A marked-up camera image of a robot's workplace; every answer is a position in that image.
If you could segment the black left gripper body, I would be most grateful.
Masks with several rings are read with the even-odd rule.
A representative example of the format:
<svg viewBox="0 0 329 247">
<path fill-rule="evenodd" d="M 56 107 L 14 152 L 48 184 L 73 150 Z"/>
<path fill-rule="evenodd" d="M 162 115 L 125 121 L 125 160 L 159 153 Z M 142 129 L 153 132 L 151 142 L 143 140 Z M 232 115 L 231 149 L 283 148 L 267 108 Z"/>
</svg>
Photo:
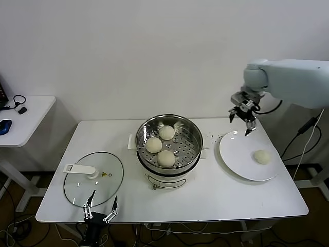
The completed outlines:
<svg viewBox="0 0 329 247">
<path fill-rule="evenodd" d="M 93 225 L 106 225 L 106 221 L 104 221 L 105 218 L 105 214 L 92 211 L 91 216 L 85 219 L 85 222 Z"/>
</svg>

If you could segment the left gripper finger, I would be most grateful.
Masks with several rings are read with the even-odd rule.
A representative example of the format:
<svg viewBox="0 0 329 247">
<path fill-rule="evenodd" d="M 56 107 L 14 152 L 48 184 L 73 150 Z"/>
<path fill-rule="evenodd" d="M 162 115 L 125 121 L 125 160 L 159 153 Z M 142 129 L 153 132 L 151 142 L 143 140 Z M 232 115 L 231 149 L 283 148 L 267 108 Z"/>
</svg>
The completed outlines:
<svg viewBox="0 0 329 247">
<path fill-rule="evenodd" d="M 115 196 L 111 212 L 103 219 L 105 223 L 110 223 L 117 215 L 117 196 Z"/>
<path fill-rule="evenodd" d="M 86 203 L 83 205 L 83 213 L 84 213 L 84 219 L 92 219 L 92 211 L 91 211 L 91 207 L 92 207 L 92 200 L 94 198 L 95 195 L 95 190 L 92 192 L 92 194 L 90 195 L 90 197 L 87 199 Z"/>
</svg>

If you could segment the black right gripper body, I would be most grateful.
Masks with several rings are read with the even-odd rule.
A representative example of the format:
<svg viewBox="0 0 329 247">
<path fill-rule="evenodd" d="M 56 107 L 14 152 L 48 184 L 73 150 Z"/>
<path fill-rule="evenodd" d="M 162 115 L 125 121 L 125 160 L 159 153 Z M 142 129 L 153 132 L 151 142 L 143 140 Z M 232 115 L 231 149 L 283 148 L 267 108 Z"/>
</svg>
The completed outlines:
<svg viewBox="0 0 329 247">
<path fill-rule="evenodd" d="M 253 110 L 256 109 L 257 104 L 253 101 L 242 101 L 235 103 L 235 114 L 243 121 L 255 121 L 256 117 Z"/>
</svg>

